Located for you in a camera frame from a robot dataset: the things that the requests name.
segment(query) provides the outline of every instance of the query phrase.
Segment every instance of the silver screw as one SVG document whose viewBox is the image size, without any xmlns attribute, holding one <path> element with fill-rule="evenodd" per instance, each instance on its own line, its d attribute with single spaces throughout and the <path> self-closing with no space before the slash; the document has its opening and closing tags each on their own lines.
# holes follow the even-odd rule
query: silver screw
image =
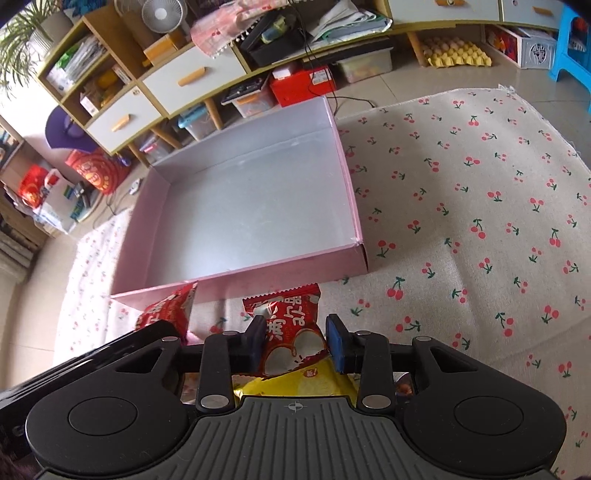
<svg viewBox="0 0 591 480">
<path fill-rule="evenodd" d="M 203 408 L 224 408 L 230 401 L 223 395 L 208 395 L 201 399 L 201 406 Z"/>
<path fill-rule="evenodd" d="M 383 395 L 368 395 L 363 399 L 362 403 L 367 408 L 371 408 L 373 410 L 388 408 L 392 404 L 390 399 L 388 397 L 384 397 Z"/>
</svg>

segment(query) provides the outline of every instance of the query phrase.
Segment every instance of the red box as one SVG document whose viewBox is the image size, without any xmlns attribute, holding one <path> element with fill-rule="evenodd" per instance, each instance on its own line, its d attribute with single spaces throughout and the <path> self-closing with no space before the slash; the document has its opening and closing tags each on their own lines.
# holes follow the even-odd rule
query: red box
<svg viewBox="0 0 591 480">
<path fill-rule="evenodd" d="M 301 70 L 281 80 L 272 78 L 270 85 L 281 106 L 290 106 L 336 90 L 335 80 L 327 66 Z"/>
</svg>

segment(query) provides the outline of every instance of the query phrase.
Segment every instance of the wooden drawer handle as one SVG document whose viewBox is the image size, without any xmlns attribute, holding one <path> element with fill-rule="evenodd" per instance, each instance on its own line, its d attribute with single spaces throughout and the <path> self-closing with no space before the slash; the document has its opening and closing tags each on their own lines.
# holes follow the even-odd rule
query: wooden drawer handle
<svg viewBox="0 0 591 480">
<path fill-rule="evenodd" d="M 435 3 L 440 7 L 461 7 L 466 5 L 465 0 L 435 0 Z"/>
<path fill-rule="evenodd" d="M 125 115 L 121 120 L 119 120 L 115 125 L 113 125 L 113 128 L 111 128 L 111 131 L 116 132 L 117 130 L 121 130 L 125 125 L 127 125 L 129 123 L 130 120 L 131 120 L 131 115 L 130 114 Z"/>
<path fill-rule="evenodd" d="M 544 15 L 545 17 L 553 17 L 554 16 L 554 14 L 552 13 L 552 10 L 548 10 L 547 8 L 532 7 L 532 9 L 538 15 Z"/>
<path fill-rule="evenodd" d="M 199 80 L 203 75 L 205 75 L 206 68 L 201 67 L 200 69 L 195 70 L 193 73 L 189 73 L 186 77 L 181 78 L 178 81 L 179 87 L 184 87 L 189 83 L 193 83 L 195 80 Z"/>
</svg>

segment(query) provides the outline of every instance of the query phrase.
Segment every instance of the crosshair symbol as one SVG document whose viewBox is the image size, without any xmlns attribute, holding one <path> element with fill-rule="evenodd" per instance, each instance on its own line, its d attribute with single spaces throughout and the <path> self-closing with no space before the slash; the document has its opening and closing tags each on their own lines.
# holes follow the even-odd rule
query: crosshair symbol
<svg viewBox="0 0 591 480">
<path fill-rule="evenodd" d="M 290 403 L 289 405 L 286 405 L 286 407 L 292 411 L 297 412 L 297 411 L 301 410 L 302 408 L 304 408 L 305 405 L 302 405 L 300 402 L 295 401 L 295 402 Z"/>
</svg>

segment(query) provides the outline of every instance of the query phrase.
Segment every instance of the yellow snack package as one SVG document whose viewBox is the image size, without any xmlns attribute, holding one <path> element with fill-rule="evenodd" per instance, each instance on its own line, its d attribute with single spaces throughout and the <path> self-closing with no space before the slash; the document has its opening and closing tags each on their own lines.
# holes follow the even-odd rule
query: yellow snack package
<svg viewBox="0 0 591 480">
<path fill-rule="evenodd" d="M 346 395 L 355 405 L 357 392 L 347 375 L 335 371 L 333 362 L 324 358 L 314 365 L 279 377 L 256 378 L 245 385 L 235 386 L 234 394 L 261 395 L 265 397 L 328 397 Z"/>
</svg>

